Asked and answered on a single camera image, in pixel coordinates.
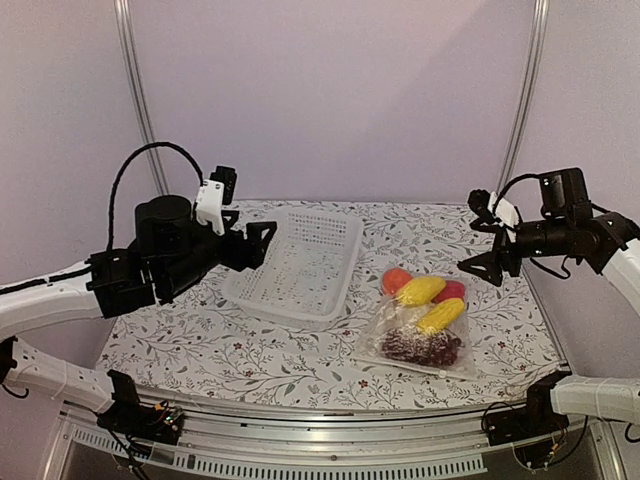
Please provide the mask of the orange mini pumpkin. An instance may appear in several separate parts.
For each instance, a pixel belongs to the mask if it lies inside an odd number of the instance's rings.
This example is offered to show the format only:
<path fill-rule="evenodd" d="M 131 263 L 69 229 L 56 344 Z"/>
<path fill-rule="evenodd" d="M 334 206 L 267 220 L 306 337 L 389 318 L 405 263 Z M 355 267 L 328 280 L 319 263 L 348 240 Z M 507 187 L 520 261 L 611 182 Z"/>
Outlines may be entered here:
<path fill-rule="evenodd" d="M 391 268 L 382 276 L 382 291 L 394 296 L 396 292 L 413 279 L 413 275 L 402 268 Z"/>

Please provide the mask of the dark red grape bunch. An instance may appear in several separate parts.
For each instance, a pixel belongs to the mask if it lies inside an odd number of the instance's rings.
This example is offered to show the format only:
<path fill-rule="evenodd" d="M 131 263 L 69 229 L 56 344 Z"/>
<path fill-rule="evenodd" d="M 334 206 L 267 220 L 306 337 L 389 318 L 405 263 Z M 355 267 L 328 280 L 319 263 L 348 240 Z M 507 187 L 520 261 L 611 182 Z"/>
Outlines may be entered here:
<path fill-rule="evenodd" d="M 425 367 L 452 366 L 458 359 L 462 341 L 447 330 L 432 334 L 414 328 L 386 333 L 380 351 L 383 357 Z"/>

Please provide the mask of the red bell pepper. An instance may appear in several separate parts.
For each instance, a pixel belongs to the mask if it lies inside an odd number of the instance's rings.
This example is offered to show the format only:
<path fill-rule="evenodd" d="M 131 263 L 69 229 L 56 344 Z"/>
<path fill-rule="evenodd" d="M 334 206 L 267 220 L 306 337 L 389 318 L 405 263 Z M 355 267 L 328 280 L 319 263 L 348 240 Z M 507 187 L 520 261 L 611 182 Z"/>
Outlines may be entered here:
<path fill-rule="evenodd" d="M 466 287 L 463 283 L 455 280 L 447 280 L 444 289 L 433 298 L 432 302 L 439 304 L 452 298 L 463 299 L 465 293 Z"/>

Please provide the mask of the white cauliflower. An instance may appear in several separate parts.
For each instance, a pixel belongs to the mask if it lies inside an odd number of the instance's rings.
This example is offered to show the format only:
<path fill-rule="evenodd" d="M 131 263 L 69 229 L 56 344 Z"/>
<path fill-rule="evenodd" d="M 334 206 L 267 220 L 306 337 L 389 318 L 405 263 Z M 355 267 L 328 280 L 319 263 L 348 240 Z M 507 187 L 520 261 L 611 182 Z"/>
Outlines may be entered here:
<path fill-rule="evenodd" d="M 383 331 L 414 326 L 428 310 L 428 306 L 408 307 L 390 300 L 380 308 L 379 325 Z"/>

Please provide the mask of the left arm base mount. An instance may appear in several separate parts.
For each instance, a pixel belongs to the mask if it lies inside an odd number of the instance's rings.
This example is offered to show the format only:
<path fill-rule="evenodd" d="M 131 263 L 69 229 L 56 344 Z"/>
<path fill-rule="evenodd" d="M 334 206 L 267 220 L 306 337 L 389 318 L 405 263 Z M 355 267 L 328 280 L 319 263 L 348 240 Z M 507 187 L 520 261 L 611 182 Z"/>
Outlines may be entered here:
<path fill-rule="evenodd" d="M 128 438 L 177 445 L 184 425 L 184 411 L 167 400 L 149 406 L 141 403 L 135 382 L 124 373 L 107 372 L 113 391 L 109 408 L 97 415 L 97 425 Z"/>

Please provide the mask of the yellow squash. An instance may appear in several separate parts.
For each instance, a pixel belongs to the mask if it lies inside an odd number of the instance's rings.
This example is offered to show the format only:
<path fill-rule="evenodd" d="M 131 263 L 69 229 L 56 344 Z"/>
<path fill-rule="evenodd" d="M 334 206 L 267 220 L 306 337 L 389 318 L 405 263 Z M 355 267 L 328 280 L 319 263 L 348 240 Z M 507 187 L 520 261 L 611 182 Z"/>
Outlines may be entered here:
<path fill-rule="evenodd" d="M 446 280 L 442 277 L 416 277 L 396 292 L 395 300 L 402 306 L 419 307 L 430 303 L 445 287 Z"/>
<path fill-rule="evenodd" d="M 452 298 L 436 304 L 417 323 L 416 328 L 425 334 L 438 333 L 445 330 L 465 311 L 463 299 Z"/>

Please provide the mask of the clear zip top bag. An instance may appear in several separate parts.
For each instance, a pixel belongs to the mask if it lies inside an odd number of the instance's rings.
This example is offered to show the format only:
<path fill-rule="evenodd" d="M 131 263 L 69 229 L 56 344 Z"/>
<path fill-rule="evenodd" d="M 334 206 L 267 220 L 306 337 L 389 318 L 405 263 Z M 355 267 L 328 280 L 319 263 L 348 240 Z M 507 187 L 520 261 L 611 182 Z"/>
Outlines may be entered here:
<path fill-rule="evenodd" d="M 395 267 L 382 275 L 381 290 L 355 360 L 445 379 L 477 377 L 462 280 Z"/>

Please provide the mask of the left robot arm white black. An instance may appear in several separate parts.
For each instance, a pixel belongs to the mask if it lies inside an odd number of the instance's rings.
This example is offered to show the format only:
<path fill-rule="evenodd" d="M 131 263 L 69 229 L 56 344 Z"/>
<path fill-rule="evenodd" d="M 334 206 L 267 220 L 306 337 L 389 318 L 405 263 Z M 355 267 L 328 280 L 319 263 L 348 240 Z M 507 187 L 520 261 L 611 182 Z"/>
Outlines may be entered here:
<path fill-rule="evenodd" d="M 1 290 L 1 382 L 71 401 L 105 415 L 128 434 L 148 426 L 135 382 L 117 371 L 85 369 L 53 357 L 20 334 L 80 319 L 112 319 L 165 305 L 217 266 L 241 272 L 264 262 L 277 224 L 234 229 L 235 211 L 218 200 L 192 204 L 168 195 L 135 208 L 135 238 L 108 247 L 71 269 Z"/>

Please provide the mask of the white plastic mesh basket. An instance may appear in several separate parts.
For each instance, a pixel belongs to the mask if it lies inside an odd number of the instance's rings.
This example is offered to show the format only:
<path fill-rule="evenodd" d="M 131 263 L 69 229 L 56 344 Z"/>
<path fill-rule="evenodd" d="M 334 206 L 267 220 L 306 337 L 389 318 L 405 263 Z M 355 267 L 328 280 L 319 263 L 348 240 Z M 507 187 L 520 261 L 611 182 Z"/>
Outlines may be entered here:
<path fill-rule="evenodd" d="M 231 271 L 224 298 L 245 314 L 300 329 L 321 329 L 344 306 L 364 231 L 363 221 L 339 212 L 280 207 L 264 263 Z"/>

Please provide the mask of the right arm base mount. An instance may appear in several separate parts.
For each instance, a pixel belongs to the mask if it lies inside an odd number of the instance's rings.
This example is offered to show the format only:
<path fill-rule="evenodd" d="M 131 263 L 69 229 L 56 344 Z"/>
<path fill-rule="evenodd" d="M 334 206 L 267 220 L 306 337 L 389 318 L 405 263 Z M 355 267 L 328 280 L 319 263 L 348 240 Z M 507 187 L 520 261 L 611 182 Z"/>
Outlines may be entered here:
<path fill-rule="evenodd" d="M 567 415 L 556 413 L 551 404 L 551 391 L 567 377 L 567 371 L 553 372 L 531 384 L 525 405 L 514 407 L 495 402 L 483 413 L 481 429 L 491 446 L 504 445 L 539 436 L 558 434 L 558 440 L 547 438 L 541 443 L 518 447 L 516 459 L 529 469 L 545 468 L 555 460 L 570 425 Z"/>

